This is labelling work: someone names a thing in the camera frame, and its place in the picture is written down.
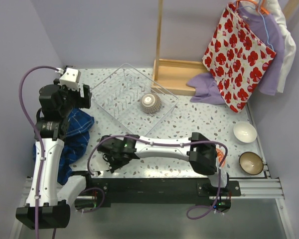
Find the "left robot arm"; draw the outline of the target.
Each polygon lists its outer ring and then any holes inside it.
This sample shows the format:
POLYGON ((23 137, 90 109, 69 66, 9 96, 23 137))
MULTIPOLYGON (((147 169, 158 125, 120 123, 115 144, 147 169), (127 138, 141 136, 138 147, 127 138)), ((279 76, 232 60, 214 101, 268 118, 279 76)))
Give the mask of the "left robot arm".
POLYGON ((69 127, 68 116, 73 109, 91 106, 88 85, 72 90, 52 84, 39 91, 40 110, 35 124, 35 169, 31 190, 25 205, 16 210, 16 218, 31 230, 67 227, 70 207, 76 198, 89 195, 93 183, 87 172, 71 175, 65 185, 57 189, 57 176, 61 153, 69 127))

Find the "orange floral pattern bowl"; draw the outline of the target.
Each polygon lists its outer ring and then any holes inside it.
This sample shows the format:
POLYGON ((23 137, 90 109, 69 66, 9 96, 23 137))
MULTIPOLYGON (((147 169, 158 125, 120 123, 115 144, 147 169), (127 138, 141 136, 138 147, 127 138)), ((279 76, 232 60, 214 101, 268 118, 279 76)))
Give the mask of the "orange floral pattern bowl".
MULTIPOLYGON (((216 152, 217 152, 218 164, 220 164, 224 157, 224 151, 220 148, 216 148, 216 152)), ((221 167, 224 167, 225 164, 226 164, 226 160, 223 161, 223 163, 221 164, 221 167)))

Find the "white wire dish rack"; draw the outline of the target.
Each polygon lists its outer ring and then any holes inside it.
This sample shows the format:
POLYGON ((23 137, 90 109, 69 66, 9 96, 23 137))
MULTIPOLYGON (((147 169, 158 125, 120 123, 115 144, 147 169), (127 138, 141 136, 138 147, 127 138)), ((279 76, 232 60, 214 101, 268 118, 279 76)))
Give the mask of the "white wire dish rack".
POLYGON ((172 113, 178 103, 176 95, 153 90, 152 84, 150 76, 125 63, 92 88, 92 99, 127 133, 146 136, 172 113), (147 114, 141 108, 141 98, 148 93, 157 94, 161 99, 160 110, 153 114, 147 114))

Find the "brown lattice pattern bowl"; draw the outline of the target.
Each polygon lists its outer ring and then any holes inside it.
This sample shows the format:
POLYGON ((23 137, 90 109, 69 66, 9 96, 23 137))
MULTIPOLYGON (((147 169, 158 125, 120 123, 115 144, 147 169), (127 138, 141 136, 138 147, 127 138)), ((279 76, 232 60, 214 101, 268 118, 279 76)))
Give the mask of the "brown lattice pattern bowl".
POLYGON ((157 94, 148 93, 141 98, 142 111, 147 114, 153 114, 160 110, 162 104, 161 99, 157 94))

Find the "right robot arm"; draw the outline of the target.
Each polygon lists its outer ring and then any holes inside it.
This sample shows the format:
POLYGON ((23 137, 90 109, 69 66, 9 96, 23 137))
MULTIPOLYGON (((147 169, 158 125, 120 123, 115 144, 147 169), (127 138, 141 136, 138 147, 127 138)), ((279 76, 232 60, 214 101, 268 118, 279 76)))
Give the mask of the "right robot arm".
POLYGON ((207 176, 216 195, 222 196, 230 189, 228 173, 222 169, 228 148, 220 142, 208 140, 198 132, 181 139, 105 135, 96 150, 106 157, 112 172, 133 159, 172 158, 188 162, 195 173, 207 176))

